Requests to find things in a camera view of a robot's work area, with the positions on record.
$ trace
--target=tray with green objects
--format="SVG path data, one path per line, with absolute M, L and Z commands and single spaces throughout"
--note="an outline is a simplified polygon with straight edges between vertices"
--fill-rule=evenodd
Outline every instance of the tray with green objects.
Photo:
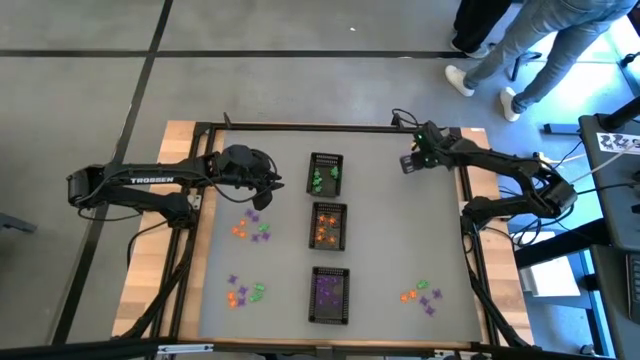
M 320 197 L 340 195 L 342 160 L 339 154 L 311 153 L 307 194 Z

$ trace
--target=gray tabletop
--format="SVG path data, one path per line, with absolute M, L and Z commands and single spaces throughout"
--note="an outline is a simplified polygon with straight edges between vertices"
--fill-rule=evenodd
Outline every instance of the gray tabletop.
M 247 238 L 232 234 L 248 208 L 218 198 L 206 270 L 200 336 L 257 339 L 480 341 L 480 325 L 461 243 L 455 177 L 445 168 L 402 173 L 411 136 L 334 132 L 225 131 L 225 145 L 246 144 L 273 157 L 286 184 L 273 194 Z M 344 155 L 341 195 L 305 192 L 311 152 Z M 234 197 L 250 195 L 229 190 Z M 309 249 L 314 201 L 348 206 L 346 250 Z M 261 223 L 268 241 L 251 241 Z M 350 269 L 349 324 L 308 321 L 313 266 Z M 229 276 L 238 277 L 235 284 Z M 417 299 L 403 293 L 430 283 Z M 229 292 L 256 283 L 263 298 L 231 309 Z M 439 289 L 441 299 L 434 298 Z M 435 313 L 425 313 L 425 296 Z
M 596 133 L 606 133 L 593 116 L 580 118 L 580 129 L 591 168 L 615 156 L 613 152 L 600 151 Z M 640 124 L 629 122 L 624 134 L 640 135 Z M 622 155 L 602 171 L 596 172 L 594 182 L 597 187 L 631 182 L 634 172 L 640 170 L 640 155 Z M 638 214 L 631 212 L 631 206 L 640 203 L 640 193 L 628 187 L 618 187 L 598 191 L 602 214 L 609 229 L 614 246 L 640 251 L 640 221 Z
M 591 246 L 590 250 L 616 358 L 637 359 L 640 354 L 640 325 L 629 319 L 624 253 L 599 245 Z

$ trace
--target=black pants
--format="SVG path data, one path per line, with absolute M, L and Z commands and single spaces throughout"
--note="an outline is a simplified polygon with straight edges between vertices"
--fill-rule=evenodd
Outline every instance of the black pants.
M 511 0 L 461 0 L 453 45 L 467 53 L 478 50 L 510 5 Z

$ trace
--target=black tray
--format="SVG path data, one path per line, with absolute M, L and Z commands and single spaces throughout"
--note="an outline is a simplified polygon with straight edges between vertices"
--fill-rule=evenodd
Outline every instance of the black tray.
M 349 323 L 349 269 L 313 268 L 309 321 L 332 325 Z
M 307 178 L 307 194 L 320 197 L 336 197 L 340 195 L 340 184 L 342 183 L 342 155 L 311 153 L 309 163 L 309 176 Z M 338 167 L 338 178 L 331 176 L 331 169 Z M 313 185 L 313 174 L 315 169 L 320 172 L 322 178 L 322 191 L 316 192 Z
M 331 219 L 335 219 L 335 224 L 331 224 Z M 344 251 L 347 242 L 346 234 L 347 205 L 313 203 L 309 233 L 310 249 Z

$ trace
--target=purple toy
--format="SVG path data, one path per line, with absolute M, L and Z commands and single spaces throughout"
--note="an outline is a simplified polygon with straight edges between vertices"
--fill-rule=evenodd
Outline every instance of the purple toy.
M 424 312 L 427 313 L 427 315 L 433 317 L 433 314 L 436 313 L 436 309 L 432 308 L 431 306 L 427 306 L 427 308 L 424 309 Z

